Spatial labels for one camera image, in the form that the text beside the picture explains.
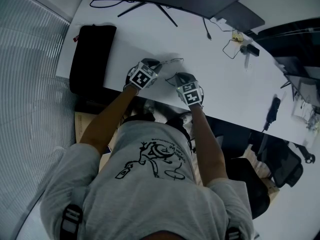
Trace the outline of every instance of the black cable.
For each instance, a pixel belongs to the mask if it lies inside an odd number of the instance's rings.
[[[112,5],[98,7],[98,6],[93,6],[93,5],[92,5],[92,3],[95,2],[95,1],[97,1],[97,0],[92,0],[92,2],[89,4],[90,7],[92,7],[92,8],[110,8],[110,7],[117,6],[117,5],[121,4],[122,2],[124,2],[124,1],[120,1],[120,2],[117,2],[117,3],[112,4]]]
[[[203,24],[204,24],[204,27],[205,27],[205,30],[206,30],[206,37],[211,41],[212,38],[211,38],[211,35],[208,31],[208,28],[207,28],[207,25],[206,25],[206,22],[205,22],[205,18],[202,18],[203,19]]]
[[[222,32],[232,32],[232,31],[234,31],[234,29],[232,29],[232,30],[222,30],[222,28],[221,28],[217,23],[215,23],[215,22],[211,21],[211,19],[209,19],[209,21],[210,21],[211,23],[213,23],[213,24],[217,25],[217,26],[218,26],[218,28],[219,28]]]
[[[112,5],[108,5],[108,6],[102,6],[102,7],[99,7],[99,6],[93,6],[92,3],[95,2],[95,1],[105,1],[105,0],[92,0],[91,3],[89,4],[90,7],[92,8],[110,8],[110,7],[114,7],[114,6],[117,6],[119,4],[121,4],[122,2],[127,2],[127,3],[135,3],[135,1],[120,1],[120,2],[117,2],[115,4],[112,4]]]
[[[170,83],[169,80],[171,80],[172,78],[174,78],[176,76],[177,72],[170,78],[165,78],[164,80],[169,84],[169,85],[172,85],[173,87],[176,87],[174,84]]]
[[[225,52],[225,48],[228,46],[228,44],[230,43],[230,41],[237,42],[237,43],[241,43],[241,41],[236,41],[236,40],[230,39],[230,40],[228,41],[228,43],[225,45],[225,47],[223,47],[223,49],[222,49],[222,51],[224,52],[224,54],[227,55],[231,60],[233,60],[233,59],[237,56],[237,54],[241,51],[241,48],[237,51],[237,53],[236,53],[233,57],[230,57],[230,56]]]

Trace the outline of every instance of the white table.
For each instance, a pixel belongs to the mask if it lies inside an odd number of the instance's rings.
[[[275,65],[273,57],[257,43],[253,45],[260,49],[260,56],[251,55],[246,69],[243,54],[230,59],[222,52],[231,39],[231,32],[222,32],[206,21],[212,37],[210,41],[199,16],[165,8],[177,23],[178,27],[175,27],[153,4],[118,18],[119,13],[133,4],[123,2],[115,7],[97,9],[91,8],[90,2],[82,0],[73,18],[61,50],[57,76],[69,78],[77,47],[73,38],[83,25],[114,25],[117,30],[106,67],[104,87],[122,91],[128,70],[143,58],[160,61],[184,58],[182,67],[178,63],[163,67],[157,82],[151,88],[142,90],[139,96],[187,109],[176,89],[164,80],[176,71],[185,71],[194,74],[204,89],[203,111],[206,115],[262,131],[274,95],[282,99],[286,92],[277,120],[266,133],[296,144],[312,145],[314,136],[310,137],[306,124],[291,118],[294,108],[291,87],[280,89],[286,78]],[[230,42],[226,52],[233,56],[234,51],[239,49],[237,45]]]

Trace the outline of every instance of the black chair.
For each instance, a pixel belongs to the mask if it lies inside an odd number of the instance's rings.
[[[304,171],[302,160],[288,147],[287,141],[253,131],[249,143],[257,159],[270,169],[278,188],[284,184],[293,187],[297,183]]]
[[[270,205],[268,188],[256,174],[251,163],[246,158],[234,158],[225,162],[229,179],[245,182],[252,219],[263,214]]]
[[[210,118],[208,122],[215,137],[223,136],[221,149],[226,160],[244,155],[251,129],[216,118]]]

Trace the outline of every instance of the person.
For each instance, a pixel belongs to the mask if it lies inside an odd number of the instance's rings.
[[[199,103],[189,109],[203,186],[196,185],[181,123],[127,120],[98,174],[102,154],[138,92],[136,85],[127,84],[88,125],[80,143],[66,150],[40,207],[49,237],[60,239],[69,227],[75,238],[66,239],[252,239],[246,184],[228,179],[223,152]],[[62,226],[80,189],[82,221],[76,229],[68,221]]]

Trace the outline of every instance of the glove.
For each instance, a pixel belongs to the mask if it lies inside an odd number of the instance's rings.
[[[177,73],[175,75],[175,82],[177,85],[176,91],[180,99],[187,106],[197,103],[202,106],[205,98],[204,90],[193,74]]]
[[[134,85],[138,91],[149,88],[158,79],[161,68],[162,64],[160,61],[152,58],[144,58],[129,70],[123,89],[127,85]]]

